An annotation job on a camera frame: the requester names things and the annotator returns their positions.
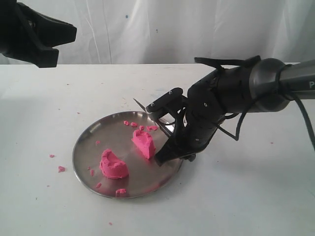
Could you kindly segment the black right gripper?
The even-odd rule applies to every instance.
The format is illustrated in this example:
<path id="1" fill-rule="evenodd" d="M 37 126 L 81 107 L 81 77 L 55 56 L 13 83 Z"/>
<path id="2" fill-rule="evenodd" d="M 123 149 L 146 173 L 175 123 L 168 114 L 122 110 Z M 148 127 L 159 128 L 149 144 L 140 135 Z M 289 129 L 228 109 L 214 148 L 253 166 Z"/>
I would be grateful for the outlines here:
<path id="1" fill-rule="evenodd" d="M 187 125 L 177 132 L 175 139 L 170 137 L 155 154 L 155 161 L 162 166 L 174 159 L 189 159 L 203 151 L 214 133 L 224 110 L 217 100 L 191 99 L 188 102 L 185 118 Z"/>

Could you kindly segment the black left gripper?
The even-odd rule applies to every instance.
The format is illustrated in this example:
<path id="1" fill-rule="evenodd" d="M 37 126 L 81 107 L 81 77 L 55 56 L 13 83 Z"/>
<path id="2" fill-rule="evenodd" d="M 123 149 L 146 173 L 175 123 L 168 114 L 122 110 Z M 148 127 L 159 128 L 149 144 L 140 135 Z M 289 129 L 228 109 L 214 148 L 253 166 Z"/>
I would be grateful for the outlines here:
<path id="1" fill-rule="evenodd" d="M 30 44 L 27 48 L 30 38 L 23 20 L 43 45 Z M 59 51 L 52 47 L 74 42 L 76 34 L 74 25 L 43 15 L 22 2 L 0 2 L 0 53 L 5 57 L 27 61 L 39 68 L 54 68 Z"/>

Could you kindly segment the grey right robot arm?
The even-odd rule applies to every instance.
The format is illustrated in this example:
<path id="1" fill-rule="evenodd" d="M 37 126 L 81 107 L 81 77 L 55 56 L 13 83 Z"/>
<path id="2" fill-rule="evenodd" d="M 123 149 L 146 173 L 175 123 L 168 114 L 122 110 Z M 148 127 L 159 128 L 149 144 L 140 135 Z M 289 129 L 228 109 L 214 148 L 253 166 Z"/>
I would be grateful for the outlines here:
<path id="1" fill-rule="evenodd" d="M 291 101 L 297 103 L 311 141 L 315 139 L 310 118 L 302 100 L 315 97 L 315 62 L 285 64 L 255 56 L 246 60 L 195 58 L 213 68 L 183 95 L 173 88 L 147 106 L 151 118 L 168 139 L 155 155 L 159 165 L 174 160 L 193 161 L 211 141 L 221 124 L 238 117 L 241 125 L 247 113 L 278 112 Z"/>

